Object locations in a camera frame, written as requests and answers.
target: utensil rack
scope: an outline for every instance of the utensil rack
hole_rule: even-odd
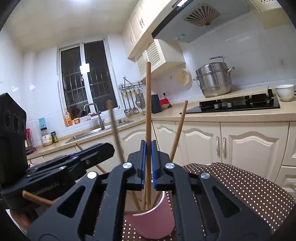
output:
[[[138,88],[142,88],[142,89],[146,88],[145,84],[143,84],[140,81],[131,83],[126,79],[126,77],[123,77],[123,78],[124,78],[124,84],[118,85],[118,89],[120,92],[121,91],[125,92],[125,91],[129,91],[129,90],[133,90],[133,89],[137,90]]]

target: beige countertop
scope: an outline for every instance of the beige countertop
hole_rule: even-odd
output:
[[[239,90],[219,96],[219,98],[233,98],[241,95],[249,95],[252,93],[264,93],[266,92],[267,87],[265,88],[252,88],[246,90]],[[188,103],[187,109],[191,109],[199,104],[199,101],[196,100]],[[185,121],[194,121],[194,122],[269,122],[269,121],[296,121],[296,97],[293,98],[291,102],[282,102],[279,100],[280,109],[270,109],[270,110],[247,110],[247,111],[233,111],[233,112],[219,112],[219,113],[199,113],[199,114],[186,114]],[[179,121],[180,112],[182,111],[183,103],[174,104],[172,108],[168,108],[160,113],[152,114],[152,121]],[[145,123],[145,115],[142,113],[135,115],[129,120],[134,122],[120,126],[118,131],[122,131],[133,126]],[[85,137],[76,142],[65,143],[69,138],[60,140],[58,143],[54,143],[50,146],[43,147],[38,149],[31,155],[27,156],[27,159],[36,158],[43,156],[52,152],[56,152],[62,149],[66,149],[72,146],[75,146],[76,143],[85,143],[103,136],[107,136],[113,133],[113,130],[104,131],[93,136]]]

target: pink cup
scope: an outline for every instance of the pink cup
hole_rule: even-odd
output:
[[[163,238],[175,227],[175,218],[164,191],[160,202],[153,209],[141,214],[125,215],[124,219],[148,239]]]

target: polka dot tablecloth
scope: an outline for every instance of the polka dot tablecloth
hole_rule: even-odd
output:
[[[269,180],[224,163],[211,165],[189,164],[187,172],[209,172],[224,184],[239,200],[246,204],[270,226],[272,234],[281,226],[294,207],[293,197]],[[170,192],[166,192],[171,201]],[[124,220],[122,241],[149,241]],[[158,241],[176,240],[175,230]]]

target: faucet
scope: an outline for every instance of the faucet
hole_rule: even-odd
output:
[[[98,116],[99,116],[99,121],[100,121],[101,129],[104,130],[104,129],[105,129],[105,126],[104,126],[104,120],[102,120],[102,118],[101,118],[101,111],[98,111],[98,106],[96,105],[96,103],[86,104],[86,105],[84,106],[84,111],[87,112],[86,108],[87,108],[88,106],[91,106],[91,105],[94,105],[95,110],[96,110],[96,113],[97,113]]]

